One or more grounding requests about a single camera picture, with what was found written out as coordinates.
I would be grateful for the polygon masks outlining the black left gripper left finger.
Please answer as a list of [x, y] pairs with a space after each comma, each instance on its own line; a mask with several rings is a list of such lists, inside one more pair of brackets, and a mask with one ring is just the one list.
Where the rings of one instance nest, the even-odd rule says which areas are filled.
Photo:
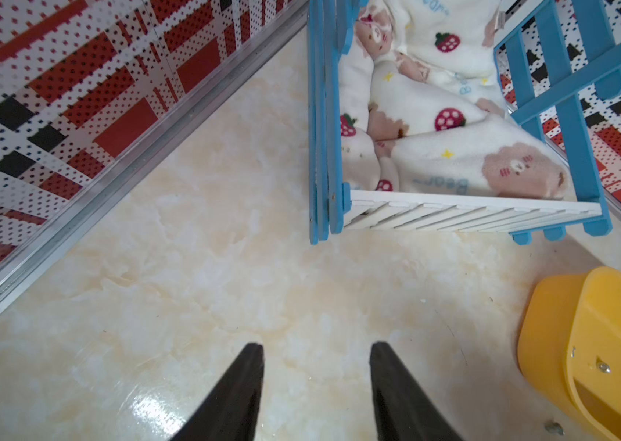
[[247, 344], [172, 439], [253, 440], [264, 373], [263, 346], [258, 343]]

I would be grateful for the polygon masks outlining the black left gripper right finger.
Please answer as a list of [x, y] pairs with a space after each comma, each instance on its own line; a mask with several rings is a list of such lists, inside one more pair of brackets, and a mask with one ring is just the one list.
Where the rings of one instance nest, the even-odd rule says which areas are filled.
[[461, 441], [388, 343], [372, 345], [369, 365], [379, 440]]

